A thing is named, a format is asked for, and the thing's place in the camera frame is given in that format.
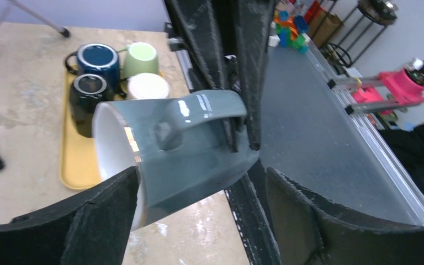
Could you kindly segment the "grey teal ceramic mug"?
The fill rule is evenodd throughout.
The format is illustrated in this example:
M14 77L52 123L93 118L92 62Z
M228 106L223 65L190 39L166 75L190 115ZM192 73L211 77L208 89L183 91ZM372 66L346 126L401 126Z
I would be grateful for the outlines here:
M233 91L101 102L92 119L99 174L138 171L131 229L159 221L237 182L256 163L246 107Z

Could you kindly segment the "black ceramic mug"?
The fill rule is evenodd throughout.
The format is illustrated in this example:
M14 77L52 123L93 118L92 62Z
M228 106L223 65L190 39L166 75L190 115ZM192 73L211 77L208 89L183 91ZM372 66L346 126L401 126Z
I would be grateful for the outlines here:
M77 76L69 90L71 117L77 132L91 138L92 120L97 104L113 100L114 92L102 76L91 73Z

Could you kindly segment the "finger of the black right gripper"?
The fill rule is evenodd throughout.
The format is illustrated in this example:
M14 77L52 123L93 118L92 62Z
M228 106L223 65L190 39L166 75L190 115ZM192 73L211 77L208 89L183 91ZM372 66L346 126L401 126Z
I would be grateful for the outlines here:
M261 147L261 95L276 1L234 1L236 56L250 148Z
M183 40L192 69L193 91L220 90L238 95L230 82L226 56L236 52L236 1L165 1L172 26Z

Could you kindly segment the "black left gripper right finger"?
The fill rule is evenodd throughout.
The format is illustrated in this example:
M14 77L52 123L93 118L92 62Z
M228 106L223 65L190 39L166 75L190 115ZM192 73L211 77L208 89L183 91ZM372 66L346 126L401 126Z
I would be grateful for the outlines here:
M266 187L283 264L424 264L424 227L330 201L274 168Z

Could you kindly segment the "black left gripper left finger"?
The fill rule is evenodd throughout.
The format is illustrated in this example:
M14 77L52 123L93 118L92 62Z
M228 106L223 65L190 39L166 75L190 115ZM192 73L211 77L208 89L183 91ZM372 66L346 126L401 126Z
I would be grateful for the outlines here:
M137 205L137 173L129 167L0 224L0 264L121 264Z

